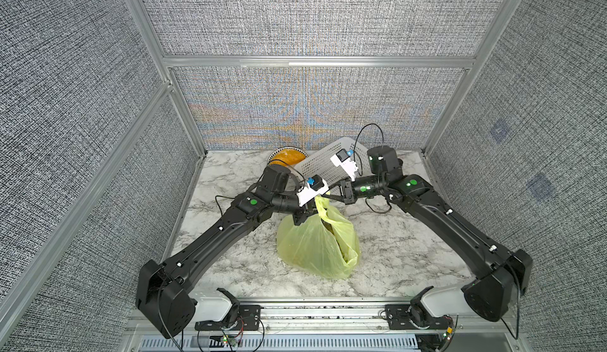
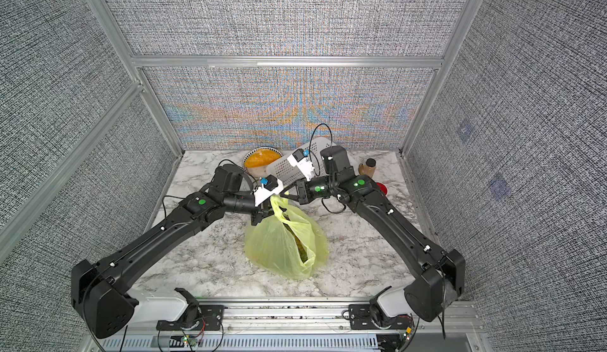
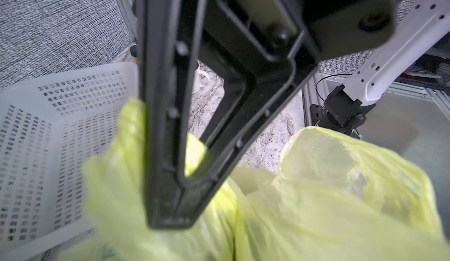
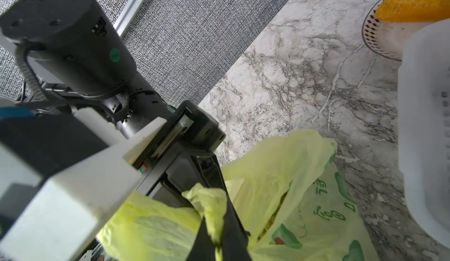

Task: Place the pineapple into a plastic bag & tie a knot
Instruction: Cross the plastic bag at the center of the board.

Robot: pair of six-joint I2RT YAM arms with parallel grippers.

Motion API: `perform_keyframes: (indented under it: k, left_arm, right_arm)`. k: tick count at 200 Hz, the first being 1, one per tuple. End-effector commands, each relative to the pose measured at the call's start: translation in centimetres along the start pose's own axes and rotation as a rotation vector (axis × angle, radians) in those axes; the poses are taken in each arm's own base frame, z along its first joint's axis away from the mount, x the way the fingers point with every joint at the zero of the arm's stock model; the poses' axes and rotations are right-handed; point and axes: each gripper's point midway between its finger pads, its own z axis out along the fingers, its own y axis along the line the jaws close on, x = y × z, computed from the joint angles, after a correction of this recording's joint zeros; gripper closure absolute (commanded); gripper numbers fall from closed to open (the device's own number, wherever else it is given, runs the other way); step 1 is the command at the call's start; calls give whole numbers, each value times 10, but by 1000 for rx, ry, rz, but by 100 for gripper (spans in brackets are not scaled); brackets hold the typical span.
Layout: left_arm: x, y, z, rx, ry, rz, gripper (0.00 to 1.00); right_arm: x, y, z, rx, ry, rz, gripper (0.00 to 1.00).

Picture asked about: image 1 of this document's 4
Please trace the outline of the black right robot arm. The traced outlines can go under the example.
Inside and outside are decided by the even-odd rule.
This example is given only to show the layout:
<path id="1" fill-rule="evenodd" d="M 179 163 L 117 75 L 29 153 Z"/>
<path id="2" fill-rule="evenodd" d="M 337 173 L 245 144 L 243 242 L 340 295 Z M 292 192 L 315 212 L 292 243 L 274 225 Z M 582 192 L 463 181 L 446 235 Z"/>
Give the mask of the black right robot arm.
<path id="1" fill-rule="evenodd" d="M 396 151 L 388 146 L 368 150 L 371 173 L 359 176 L 354 151 L 341 149 L 330 161 L 347 174 L 336 183 L 334 200 L 351 204 L 375 196 L 425 224 L 466 263 L 469 282 L 427 287 L 411 299 L 407 316 L 420 329 L 440 318 L 477 315 L 498 322 L 512 303 L 526 294 L 533 260 L 522 249 L 512 251 L 473 226 L 417 174 L 406 175 Z"/>

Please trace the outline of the yellow-green avocado plastic bag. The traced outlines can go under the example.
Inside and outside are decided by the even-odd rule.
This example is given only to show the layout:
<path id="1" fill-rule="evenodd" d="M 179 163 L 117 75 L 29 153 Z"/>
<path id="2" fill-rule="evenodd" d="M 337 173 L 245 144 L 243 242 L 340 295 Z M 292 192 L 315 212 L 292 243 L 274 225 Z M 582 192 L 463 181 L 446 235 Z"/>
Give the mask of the yellow-green avocado plastic bag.
<path id="1" fill-rule="evenodd" d="M 324 197 L 302 224 L 285 217 L 278 226 L 277 251 L 284 263 L 325 279 L 348 279 L 361 258 L 354 225 Z"/>

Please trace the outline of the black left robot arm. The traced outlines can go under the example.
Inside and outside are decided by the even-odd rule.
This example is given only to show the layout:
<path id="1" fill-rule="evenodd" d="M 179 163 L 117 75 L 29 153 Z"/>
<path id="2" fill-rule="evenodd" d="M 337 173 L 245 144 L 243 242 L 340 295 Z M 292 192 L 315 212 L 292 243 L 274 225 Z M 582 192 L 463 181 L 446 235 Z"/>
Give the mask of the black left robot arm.
<path id="1" fill-rule="evenodd" d="M 135 305 L 164 338 L 173 339 L 193 319 L 197 302 L 189 293 L 223 253 L 274 213 L 301 218 L 308 202 L 329 190 L 327 181 L 314 175 L 303 180 L 302 189 L 289 191 L 289 175 L 287 167 L 268 165 L 189 246 L 161 263 L 149 260 L 141 267 Z"/>

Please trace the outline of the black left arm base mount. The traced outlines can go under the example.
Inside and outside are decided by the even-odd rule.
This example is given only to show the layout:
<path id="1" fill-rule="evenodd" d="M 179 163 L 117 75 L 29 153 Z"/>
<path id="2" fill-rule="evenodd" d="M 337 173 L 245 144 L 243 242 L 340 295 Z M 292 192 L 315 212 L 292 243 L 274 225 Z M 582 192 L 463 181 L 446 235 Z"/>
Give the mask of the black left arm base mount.
<path id="1" fill-rule="evenodd" d="M 196 306 L 196 331 L 258 331 L 261 318 L 259 305 L 243 305 L 224 288 L 217 288 L 216 297 L 205 297 Z"/>

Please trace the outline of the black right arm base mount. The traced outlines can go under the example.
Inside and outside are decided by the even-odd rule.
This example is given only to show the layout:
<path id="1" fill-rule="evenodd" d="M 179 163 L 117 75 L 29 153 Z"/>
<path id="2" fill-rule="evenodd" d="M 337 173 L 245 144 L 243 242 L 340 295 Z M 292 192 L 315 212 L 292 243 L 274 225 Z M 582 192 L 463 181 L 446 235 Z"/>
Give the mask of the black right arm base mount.
<path id="1" fill-rule="evenodd" d="M 454 320 L 443 315 L 433 317 L 422 305 L 422 296 L 428 293 L 433 286 L 426 287 L 413 297 L 408 303 L 385 305 L 383 319 L 388 323 L 390 330 L 444 330 L 453 328 Z"/>

